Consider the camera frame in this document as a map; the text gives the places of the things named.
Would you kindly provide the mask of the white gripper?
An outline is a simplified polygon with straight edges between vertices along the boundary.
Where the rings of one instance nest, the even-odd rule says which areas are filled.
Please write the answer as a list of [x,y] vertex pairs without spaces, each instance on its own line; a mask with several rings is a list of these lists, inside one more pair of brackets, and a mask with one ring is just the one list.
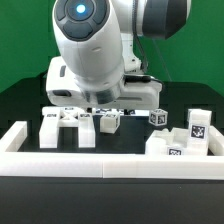
[[61,57],[51,60],[47,73],[46,92],[50,102],[56,106],[81,108],[154,110],[159,107],[162,84],[149,76],[125,75],[121,93],[112,98],[107,90],[98,95],[84,95],[75,83],[74,74]]

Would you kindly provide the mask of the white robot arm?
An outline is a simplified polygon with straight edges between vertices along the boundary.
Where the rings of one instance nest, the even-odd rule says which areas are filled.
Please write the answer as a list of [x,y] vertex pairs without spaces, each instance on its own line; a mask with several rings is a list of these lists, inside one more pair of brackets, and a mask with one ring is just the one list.
[[46,92],[57,106],[153,110],[163,84],[136,57],[140,36],[167,39],[188,19],[191,0],[56,0],[53,30],[60,52]]

